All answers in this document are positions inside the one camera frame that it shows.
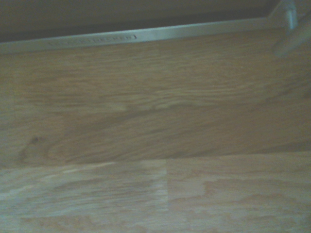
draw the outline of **wooden floor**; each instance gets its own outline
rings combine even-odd
[[[311,232],[311,44],[282,30],[0,57],[0,232]]]

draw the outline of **metal threshold strip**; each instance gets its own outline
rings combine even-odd
[[[35,39],[10,40],[8,37],[9,39],[6,38],[6,40],[2,42],[0,41],[0,54],[136,43],[284,27],[286,25],[284,14],[288,10],[288,5],[293,5],[293,1],[279,0],[274,2],[276,2],[276,4],[273,5],[273,9],[269,9],[268,14],[255,18],[241,18],[164,27],[145,27],[133,30],[111,30],[103,33],[77,33],[63,36],[51,36],[50,33],[50,36],[43,36]],[[309,22],[299,26],[297,32],[293,33],[292,36],[302,35],[306,37],[304,33],[305,25],[309,27],[310,32]],[[288,46],[288,44],[293,43],[291,40],[283,40],[283,42],[275,47],[275,53],[277,55],[283,53],[282,47]]]

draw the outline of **metal leg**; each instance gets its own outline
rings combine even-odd
[[[296,7],[293,0],[287,0],[285,2],[284,11],[288,23],[287,35],[272,48],[272,52],[278,57],[285,56],[291,50],[311,39],[311,12],[304,16],[298,24]]]

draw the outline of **wood grain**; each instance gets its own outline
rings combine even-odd
[[[311,149],[311,100],[29,118],[2,131],[2,167]]]
[[[282,35],[2,56],[0,165],[310,150],[311,47],[276,58]]]
[[[310,153],[169,160],[169,207],[193,232],[311,232]]]
[[[311,44],[282,36],[1,56],[0,232],[311,232]]]
[[[0,230],[309,233],[310,178],[310,152],[4,169]]]
[[[167,210],[165,161],[1,171],[0,214],[83,215]]]

